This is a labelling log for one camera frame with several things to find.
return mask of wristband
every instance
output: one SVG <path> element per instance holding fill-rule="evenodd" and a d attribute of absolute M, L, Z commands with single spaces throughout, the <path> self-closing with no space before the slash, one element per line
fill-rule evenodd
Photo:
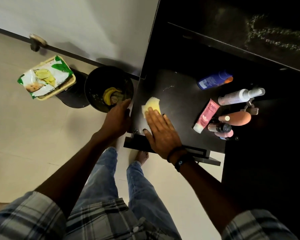
<path fill-rule="evenodd" d="M 189 153 L 184 154 L 176 161 L 174 167 L 178 172 L 180 172 L 180 166 L 192 160 L 194 160 L 194 158 Z"/>
<path fill-rule="evenodd" d="M 173 149 L 169 152 L 169 154 L 168 154 L 168 156 L 167 156 L 167 161 L 170 162 L 170 159 L 169 159 L 169 158 L 172 156 L 172 154 L 174 154 L 174 153 L 177 152 L 177 151 L 183 150 L 183 149 L 184 149 L 183 146 L 178 146 L 178 147 L 173 148 Z"/>

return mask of blue bottle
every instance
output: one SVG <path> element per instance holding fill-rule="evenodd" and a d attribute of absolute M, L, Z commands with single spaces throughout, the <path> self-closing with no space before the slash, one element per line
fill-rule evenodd
<path fill-rule="evenodd" d="M 230 83 L 232 82 L 232 80 L 233 80 L 232 75 L 226 72 L 226 70 L 224 70 L 215 74 L 211 74 L 210 76 L 204 77 L 203 79 L 199 80 L 197 84 L 199 88 L 205 90 L 205 89 L 221 86 L 225 83 Z"/>

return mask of blue jeans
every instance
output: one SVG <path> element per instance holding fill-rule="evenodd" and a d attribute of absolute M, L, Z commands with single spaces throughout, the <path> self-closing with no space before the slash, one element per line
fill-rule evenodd
<path fill-rule="evenodd" d="M 109 147 L 102 153 L 74 209 L 118 198 L 118 190 L 114 178 L 118 161 L 117 156 L 118 154 L 114 147 Z M 168 210 L 152 184 L 143 175 L 141 164 L 138 161 L 134 161 L 128 166 L 127 180 L 129 190 L 128 206 L 136 218 L 144 217 L 169 236 L 180 238 Z"/>

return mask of floor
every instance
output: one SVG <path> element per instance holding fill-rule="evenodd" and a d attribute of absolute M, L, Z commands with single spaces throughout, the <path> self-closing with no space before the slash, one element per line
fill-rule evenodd
<path fill-rule="evenodd" d="M 0 202 L 35 189 L 100 129 L 106 114 L 91 106 L 72 109 L 58 98 L 32 100 L 17 83 L 29 68 L 57 53 L 31 51 L 28 43 L 0 34 Z M 61 55 L 69 66 L 90 73 L 96 67 Z M 136 151 L 119 139 L 115 174 L 119 197 L 129 201 L 126 169 Z M 221 181 L 224 154 L 211 152 L 221 166 L 200 164 Z M 147 179 L 169 210 L 182 238 L 220 239 L 188 182 L 157 154 L 143 166 Z"/>

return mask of hand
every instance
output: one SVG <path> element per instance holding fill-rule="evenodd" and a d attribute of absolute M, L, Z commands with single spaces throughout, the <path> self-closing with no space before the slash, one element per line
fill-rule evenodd
<path fill-rule="evenodd" d="M 145 118 L 152 131 L 151 133 L 144 129 L 143 133 L 147 137 L 152 150 L 160 155 L 163 159 L 167 159 L 172 149 L 182 146 L 180 137 L 174 129 L 167 115 L 161 115 L 152 107 L 145 112 Z"/>
<path fill-rule="evenodd" d="M 130 110 L 128 109 L 130 103 L 131 99 L 126 99 L 107 113 L 101 130 L 112 139 L 122 136 L 131 125 Z"/>

